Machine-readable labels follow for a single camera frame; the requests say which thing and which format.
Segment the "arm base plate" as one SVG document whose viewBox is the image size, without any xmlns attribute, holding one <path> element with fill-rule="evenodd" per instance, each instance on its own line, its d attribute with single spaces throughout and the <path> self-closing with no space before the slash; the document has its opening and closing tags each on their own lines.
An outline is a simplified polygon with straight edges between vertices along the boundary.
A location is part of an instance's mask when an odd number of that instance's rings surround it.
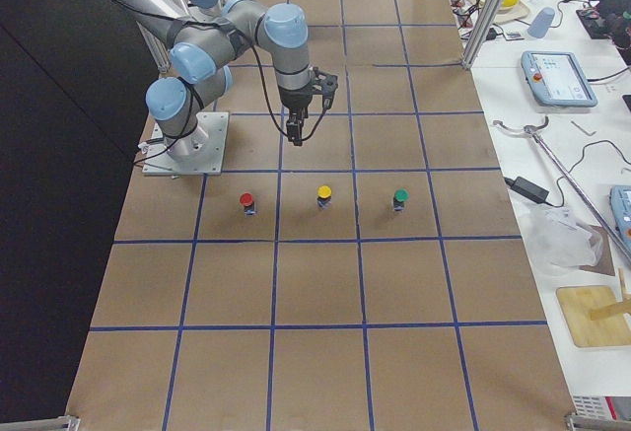
<svg viewBox="0 0 631 431">
<path fill-rule="evenodd" d="M 142 173 L 146 176 L 217 176 L 222 172 L 230 116 L 225 111 L 201 111 L 197 127 L 164 153 L 162 130 L 154 123 L 152 137 L 159 140 L 146 147 Z"/>
</svg>

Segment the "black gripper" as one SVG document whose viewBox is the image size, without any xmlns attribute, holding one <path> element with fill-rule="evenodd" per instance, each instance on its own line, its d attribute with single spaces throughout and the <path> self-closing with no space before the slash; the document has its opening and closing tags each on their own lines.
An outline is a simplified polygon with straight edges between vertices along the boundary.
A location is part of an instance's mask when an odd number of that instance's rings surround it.
<svg viewBox="0 0 631 431">
<path fill-rule="evenodd" d="M 278 90 L 282 105 L 289 111 L 285 122 L 287 138 L 294 146 L 303 146 L 303 127 L 309 117 L 313 90 L 310 86 L 293 90 L 279 86 Z"/>
</svg>

